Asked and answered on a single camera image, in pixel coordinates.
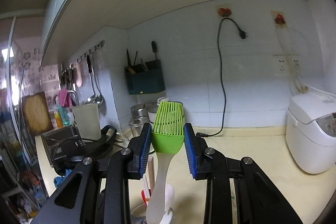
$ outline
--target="black cable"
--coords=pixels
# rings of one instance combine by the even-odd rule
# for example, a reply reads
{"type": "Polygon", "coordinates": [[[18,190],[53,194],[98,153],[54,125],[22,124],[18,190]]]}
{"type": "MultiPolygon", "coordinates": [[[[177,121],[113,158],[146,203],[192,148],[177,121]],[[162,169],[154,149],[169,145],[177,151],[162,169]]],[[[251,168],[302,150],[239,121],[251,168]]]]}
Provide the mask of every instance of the black cable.
{"type": "Polygon", "coordinates": [[[217,32],[217,50],[218,50],[218,54],[219,54],[219,60],[220,60],[220,83],[221,83],[221,86],[222,86],[222,90],[223,90],[223,94],[224,94],[224,109],[223,109],[223,116],[222,116],[222,126],[220,128],[220,131],[218,131],[217,133],[215,134],[211,134],[211,135],[208,135],[208,134],[205,134],[205,133],[201,133],[201,132],[198,132],[196,133],[196,136],[197,137],[213,137],[213,136],[216,136],[218,135],[219,133],[222,132],[223,128],[224,128],[224,117],[225,117],[225,110],[226,110],[226,92],[225,92],[225,88],[224,88],[224,83],[223,83],[223,60],[222,60],[222,52],[221,52],[221,48],[219,46],[219,36],[221,34],[221,28],[222,28],[222,23],[224,20],[231,20],[237,27],[238,31],[239,31],[239,36],[241,37],[241,39],[245,39],[247,37],[247,33],[244,32],[237,24],[237,22],[235,22],[233,19],[229,18],[229,17],[224,17],[220,23],[219,23],[219,27],[218,27],[218,32],[217,32]]]}
{"type": "Polygon", "coordinates": [[[87,139],[87,138],[78,138],[78,135],[76,135],[76,136],[73,136],[73,137],[70,137],[70,138],[67,138],[67,139],[64,139],[64,140],[62,140],[62,141],[60,141],[57,145],[56,145],[56,147],[55,147],[55,150],[54,150],[54,152],[53,152],[53,154],[52,154],[52,157],[51,157],[51,160],[54,160],[55,159],[55,154],[56,154],[56,151],[58,150],[58,148],[60,147],[60,145],[62,144],[62,143],[65,143],[65,142],[67,142],[67,141],[71,141],[71,140],[85,140],[85,141],[92,141],[92,142],[97,142],[97,143],[102,143],[102,144],[107,144],[107,145],[110,145],[110,146],[112,146],[112,145],[115,145],[115,146],[118,146],[118,147],[120,147],[120,148],[124,148],[123,146],[121,146],[121,145],[118,145],[118,144],[110,144],[110,143],[106,143],[106,142],[100,142],[99,140],[93,140],[93,139],[87,139]]]}

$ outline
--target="cutting board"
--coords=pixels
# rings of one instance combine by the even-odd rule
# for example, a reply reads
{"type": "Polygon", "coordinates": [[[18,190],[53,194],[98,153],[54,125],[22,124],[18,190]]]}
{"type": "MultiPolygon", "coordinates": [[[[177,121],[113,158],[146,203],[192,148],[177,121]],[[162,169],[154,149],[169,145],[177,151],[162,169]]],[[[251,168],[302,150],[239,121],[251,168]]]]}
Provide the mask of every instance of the cutting board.
{"type": "Polygon", "coordinates": [[[22,97],[22,112],[31,136],[53,129],[44,92],[22,97]]]}

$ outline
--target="green brush head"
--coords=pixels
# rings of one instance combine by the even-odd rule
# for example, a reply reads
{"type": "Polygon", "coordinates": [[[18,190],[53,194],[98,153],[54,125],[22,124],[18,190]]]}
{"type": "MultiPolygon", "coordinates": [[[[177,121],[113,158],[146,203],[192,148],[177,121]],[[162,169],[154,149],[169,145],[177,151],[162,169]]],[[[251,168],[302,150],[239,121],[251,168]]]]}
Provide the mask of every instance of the green brush head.
{"type": "Polygon", "coordinates": [[[152,128],[152,144],[158,153],[177,154],[184,142],[182,104],[162,101],[152,128]]]}

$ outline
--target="cleaning brush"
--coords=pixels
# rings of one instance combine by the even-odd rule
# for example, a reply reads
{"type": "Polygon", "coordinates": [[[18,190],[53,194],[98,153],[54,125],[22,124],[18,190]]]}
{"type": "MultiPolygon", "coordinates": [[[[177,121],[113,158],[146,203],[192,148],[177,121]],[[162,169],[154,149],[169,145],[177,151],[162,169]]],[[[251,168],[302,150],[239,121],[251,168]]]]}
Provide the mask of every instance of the cleaning brush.
{"type": "Polygon", "coordinates": [[[152,51],[154,52],[155,54],[155,60],[158,59],[156,53],[158,52],[158,46],[156,45],[156,42],[155,41],[152,41],[152,51]]]}
{"type": "Polygon", "coordinates": [[[166,101],[160,103],[151,138],[158,165],[154,190],[147,206],[146,220],[148,224],[159,224],[165,213],[165,186],[169,164],[184,142],[181,103],[166,101]]]}

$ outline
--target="white plastic container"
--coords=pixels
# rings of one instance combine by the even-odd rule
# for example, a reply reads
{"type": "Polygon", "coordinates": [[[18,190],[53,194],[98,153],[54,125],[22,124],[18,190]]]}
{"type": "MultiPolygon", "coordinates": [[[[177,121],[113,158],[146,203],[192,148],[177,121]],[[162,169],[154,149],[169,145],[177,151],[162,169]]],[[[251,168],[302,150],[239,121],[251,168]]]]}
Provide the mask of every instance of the white plastic container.
{"type": "Polygon", "coordinates": [[[72,112],[82,138],[93,140],[101,138],[97,104],[75,106],[72,112]]]}
{"type": "Polygon", "coordinates": [[[292,97],[286,142],[303,171],[318,174],[336,162],[336,99],[306,93],[292,97]]]}
{"type": "Polygon", "coordinates": [[[70,110],[68,111],[68,118],[69,118],[70,124],[73,124],[75,122],[75,116],[70,110]]]}

